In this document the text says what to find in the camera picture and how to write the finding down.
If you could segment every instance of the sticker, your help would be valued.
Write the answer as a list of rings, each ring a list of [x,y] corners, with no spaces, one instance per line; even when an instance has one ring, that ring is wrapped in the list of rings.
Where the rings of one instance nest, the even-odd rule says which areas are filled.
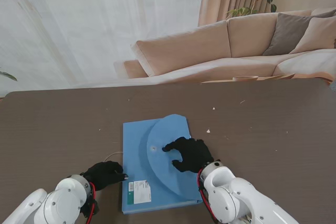
[[[147,180],[134,181],[134,204],[151,202],[151,187]]]
[[[134,204],[134,183],[128,183],[128,192],[127,192],[127,205]]]
[[[127,205],[152,201],[151,187],[147,180],[128,183]]]

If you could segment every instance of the white sheer curtain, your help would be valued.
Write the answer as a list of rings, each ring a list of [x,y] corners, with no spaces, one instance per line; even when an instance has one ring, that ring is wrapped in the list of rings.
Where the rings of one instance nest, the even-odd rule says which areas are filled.
[[[201,0],[0,0],[0,96],[115,82],[130,44],[197,27]]]

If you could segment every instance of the gray cushion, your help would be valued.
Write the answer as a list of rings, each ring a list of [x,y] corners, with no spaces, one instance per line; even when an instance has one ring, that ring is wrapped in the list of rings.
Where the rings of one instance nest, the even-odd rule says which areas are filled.
[[[332,17],[335,12],[336,10],[332,10],[331,12],[308,17],[279,13],[272,41],[263,55],[289,54],[304,36],[305,31],[308,28],[309,21],[312,18]]]

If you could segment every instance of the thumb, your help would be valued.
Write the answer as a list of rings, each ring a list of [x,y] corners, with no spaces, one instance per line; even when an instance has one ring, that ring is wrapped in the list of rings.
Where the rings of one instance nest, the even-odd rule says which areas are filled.
[[[173,166],[178,169],[181,173],[185,172],[187,169],[185,168],[185,165],[183,164],[183,162],[180,162],[178,160],[173,160],[172,161]]]

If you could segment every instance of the barcode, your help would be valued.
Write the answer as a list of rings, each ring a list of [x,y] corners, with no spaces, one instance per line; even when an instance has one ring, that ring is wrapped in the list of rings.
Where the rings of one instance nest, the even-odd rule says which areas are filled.
[[[134,182],[128,183],[128,191],[134,191]]]

